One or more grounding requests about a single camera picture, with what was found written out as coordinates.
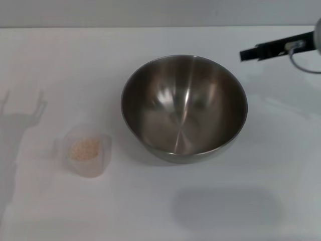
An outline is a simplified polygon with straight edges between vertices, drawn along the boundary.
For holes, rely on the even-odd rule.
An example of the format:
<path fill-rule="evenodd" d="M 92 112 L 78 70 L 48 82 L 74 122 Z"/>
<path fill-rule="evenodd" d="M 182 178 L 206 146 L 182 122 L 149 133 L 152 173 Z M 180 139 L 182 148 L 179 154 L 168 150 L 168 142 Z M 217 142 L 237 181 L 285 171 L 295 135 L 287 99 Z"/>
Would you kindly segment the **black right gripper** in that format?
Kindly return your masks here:
<path fill-rule="evenodd" d="M 317 50 L 317 34 L 315 31 L 280 39 L 279 44 L 267 42 L 256 45 L 254 48 L 243 50 L 240 54 L 240 60 L 266 60 L 274 57 L 289 55 L 292 49 L 294 53 L 303 53 Z"/>

